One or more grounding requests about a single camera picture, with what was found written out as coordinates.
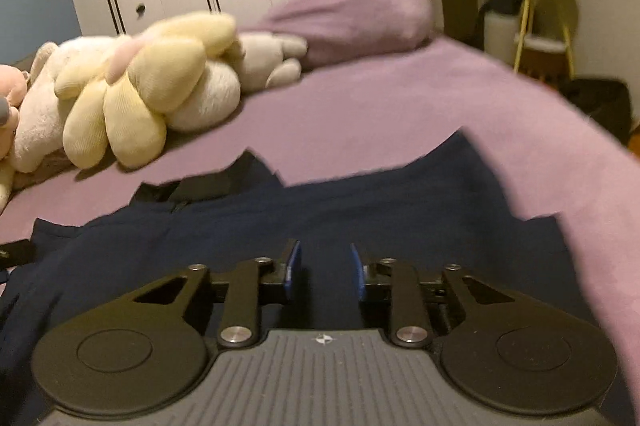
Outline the dark navy jacket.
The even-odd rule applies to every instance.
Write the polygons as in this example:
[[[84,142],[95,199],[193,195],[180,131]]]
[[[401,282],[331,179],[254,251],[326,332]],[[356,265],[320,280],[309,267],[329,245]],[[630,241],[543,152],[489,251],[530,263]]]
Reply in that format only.
[[[143,415],[72,415],[32,375],[39,340],[74,317],[191,264],[214,272],[302,249],[290,298],[262,309],[264,337],[224,351],[194,388]],[[558,221],[520,219],[492,171],[456,133],[405,167],[286,187],[244,153],[219,172],[145,184],[81,227],[37,221],[9,243],[17,267],[1,299],[6,425],[632,425],[617,356],[602,402],[567,415],[498,412],[462,394],[425,352],[363,323],[352,247],[437,274],[463,269],[585,320],[608,337],[579,287]]]

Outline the yellow flower plush cushion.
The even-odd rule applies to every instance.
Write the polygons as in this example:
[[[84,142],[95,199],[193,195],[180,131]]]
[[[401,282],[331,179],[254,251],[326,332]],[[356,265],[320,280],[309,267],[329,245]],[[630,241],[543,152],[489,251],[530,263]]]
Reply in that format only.
[[[193,12],[161,20],[104,52],[84,51],[54,80],[73,106],[62,144],[79,169],[107,152],[138,169],[163,152],[168,131],[200,132],[239,107],[241,83],[224,53],[238,43],[233,16]]]

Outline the dark bag on floor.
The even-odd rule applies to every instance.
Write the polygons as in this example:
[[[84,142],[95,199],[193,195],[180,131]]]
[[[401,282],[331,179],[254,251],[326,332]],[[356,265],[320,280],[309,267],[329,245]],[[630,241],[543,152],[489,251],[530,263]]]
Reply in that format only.
[[[560,89],[561,94],[620,144],[629,142],[632,108],[628,86],[622,80],[575,78]]]

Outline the pink plush toy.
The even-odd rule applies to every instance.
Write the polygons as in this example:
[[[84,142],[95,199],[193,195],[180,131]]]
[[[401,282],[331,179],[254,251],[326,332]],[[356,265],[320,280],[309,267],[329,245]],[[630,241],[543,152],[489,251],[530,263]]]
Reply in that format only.
[[[29,73],[10,65],[0,66],[1,142],[0,158],[8,155],[20,121],[20,108],[28,91]]]

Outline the yellow side table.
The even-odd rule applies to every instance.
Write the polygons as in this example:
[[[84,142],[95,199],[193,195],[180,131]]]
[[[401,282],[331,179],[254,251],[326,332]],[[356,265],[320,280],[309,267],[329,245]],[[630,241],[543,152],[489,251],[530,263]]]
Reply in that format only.
[[[514,38],[514,71],[573,79],[578,22],[576,0],[523,0]]]

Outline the white plush bunny toy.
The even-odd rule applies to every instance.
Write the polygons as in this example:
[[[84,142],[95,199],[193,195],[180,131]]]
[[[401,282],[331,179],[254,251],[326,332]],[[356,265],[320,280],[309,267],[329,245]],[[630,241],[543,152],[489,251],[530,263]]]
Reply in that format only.
[[[179,36],[47,42],[30,70],[1,69],[1,200],[106,154],[139,169],[169,131],[216,127],[243,95],[299,81],[307,50],[304,38],[271,32],[244,32],[214,57]]]

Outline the purple pillow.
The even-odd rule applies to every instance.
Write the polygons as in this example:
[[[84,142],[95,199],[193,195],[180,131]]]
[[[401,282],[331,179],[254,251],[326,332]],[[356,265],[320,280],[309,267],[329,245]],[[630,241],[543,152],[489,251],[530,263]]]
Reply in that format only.
[[[303,68],[410,52],[434,34],[431,0],[286,0],[252,26],[304,38]]]

